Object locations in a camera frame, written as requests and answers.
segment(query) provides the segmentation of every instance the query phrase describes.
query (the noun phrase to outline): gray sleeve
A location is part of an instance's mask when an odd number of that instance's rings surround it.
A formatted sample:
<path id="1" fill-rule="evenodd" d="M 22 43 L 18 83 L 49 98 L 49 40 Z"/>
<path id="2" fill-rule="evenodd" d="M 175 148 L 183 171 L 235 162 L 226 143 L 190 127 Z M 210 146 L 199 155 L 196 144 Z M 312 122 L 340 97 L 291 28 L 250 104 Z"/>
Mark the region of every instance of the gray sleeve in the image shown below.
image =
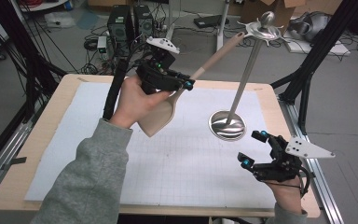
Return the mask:
<path id="1" fill-rule="evenodd" d="M 132 130 L 103 119 L 59 174 L 32 223 L 116 223 Z"/>
<path id="2" fill-rule="evenodd" d="M 275 203 L 275 217 L 268 219 L 267 224 L 306 224 L 307 212 L 302 210 L 302 215 L 294 214 L 282 209 Z"/>

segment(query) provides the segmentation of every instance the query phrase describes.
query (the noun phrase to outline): white bracket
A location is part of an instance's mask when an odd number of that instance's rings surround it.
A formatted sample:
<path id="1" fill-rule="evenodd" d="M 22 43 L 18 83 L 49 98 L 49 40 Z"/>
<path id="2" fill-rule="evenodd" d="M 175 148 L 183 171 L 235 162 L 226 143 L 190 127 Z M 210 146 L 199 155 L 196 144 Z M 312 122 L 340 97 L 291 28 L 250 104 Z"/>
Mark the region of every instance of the white bracket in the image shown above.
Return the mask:
<path id="1" fill-rule="evenodd" d="M 149 36 L 146 40 L 146 42 L 150 45 L 159 47 L 161 49 L 166 49 L 170 52 L 179 54 L 179 48 L 177 48 L 171 40 L 167 38 L 153 38 L 152 36 Z"/>
<path id="2" fill-rule="evenodd" d="M 309 143 L 302 138 L 292 137 L 287 144 L 286 153 L 294 156 L 298 156 L 304 159 L 317 159 L 317 158 L 335 158 L 336 155 L 333 152 L 327 151 L 324 148 L 317 147 L 312 143 Z"/>

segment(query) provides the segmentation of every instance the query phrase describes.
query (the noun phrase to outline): human hand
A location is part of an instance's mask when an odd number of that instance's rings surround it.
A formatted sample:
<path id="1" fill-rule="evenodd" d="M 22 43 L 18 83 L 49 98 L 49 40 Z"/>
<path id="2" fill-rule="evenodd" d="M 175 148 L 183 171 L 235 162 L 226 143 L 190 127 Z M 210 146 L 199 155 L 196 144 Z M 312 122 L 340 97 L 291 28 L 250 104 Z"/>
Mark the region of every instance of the human hand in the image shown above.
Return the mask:
<path id="1" fill-rule="evenodd" d="M 291 180 L 283 182 L 265 181 L 274 193 L 278 205 L 286 211 L 302 214 L 301 195 L 300 195 L 300 179 L 298 176 Z"/>
<path id="2" fill-rule="evenodd" d="M 132 124 L 146 116 L 156 105 L 171 95 L 169 91 L 146 95 L 141 85 L 142 81 L 136 75 L 124 80 L 117 110 L 109 122 L 122 128 L 130 128 Z"/>

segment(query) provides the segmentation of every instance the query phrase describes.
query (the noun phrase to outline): wooden table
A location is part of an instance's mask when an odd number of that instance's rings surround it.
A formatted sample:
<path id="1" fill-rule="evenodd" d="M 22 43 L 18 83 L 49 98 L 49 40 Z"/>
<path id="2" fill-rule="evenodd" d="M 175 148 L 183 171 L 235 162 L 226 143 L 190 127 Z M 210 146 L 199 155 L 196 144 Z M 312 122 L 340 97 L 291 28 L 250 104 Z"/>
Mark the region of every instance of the wooden table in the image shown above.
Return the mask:
<path id="1" fill-rule="evenodd" d="M 50 99 L 39 121 L 34 126 L 18 158 L 27 157 L 26 163 L 12 165 L 0 185 L 0 210 L 38 210 L 41 203 L 24 201 L 24 196 L 34 178 L 38 163 L 52 139 L 63 114 L 71 104 L 77 87 L 82 82 L 112 82 L 112 77 L 90 75 L 67 75 Z M 212 89 L 237 89 L 239 83 L 220 81 L 197 81 L 195 87 Z M 268 132 L 290 139 L 291 134 L 283 117 L 273 89 L 268 84 L 248 83 L 247 91 L 257 94 Z M 302 205 L 309 217 L 320 215 L 319 205 L 312 189 L 302 199 Z M 208 208 L 151 205 L 121 205 L 122 214 L 209 216 L 209 217 L 272 217 L 273 209 L 254 208 Z"/>

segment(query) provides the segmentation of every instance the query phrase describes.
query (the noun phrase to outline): white paper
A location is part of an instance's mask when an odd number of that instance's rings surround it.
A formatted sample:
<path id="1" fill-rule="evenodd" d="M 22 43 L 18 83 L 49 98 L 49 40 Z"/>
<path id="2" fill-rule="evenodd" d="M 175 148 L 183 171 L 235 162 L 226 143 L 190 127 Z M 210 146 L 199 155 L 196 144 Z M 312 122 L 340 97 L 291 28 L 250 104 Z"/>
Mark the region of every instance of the white paper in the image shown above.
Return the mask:
<path id="1" fill-rule="evenodd" d="M 63 167 L 75 158 L 76 147 L 102 116 L 110 84 L 82 83 L 46 149 L 25 200 L 42 201 Z M 152 138 L 134 125 L 127 147 L 130 161 L 121 194 L 124 204 L 272 208 L 270 189 L 241 168 L 238 152 L 256 163 L 271 162 L 270 147 L 252 138 L 266 130 L 254 92 L 241 97 L 237 114 L 247 134 L 239 141 L 215 137 L 209 117 L 229 110 L 236 90 L 196 88 L 177 102 L 173 120 Z"/>

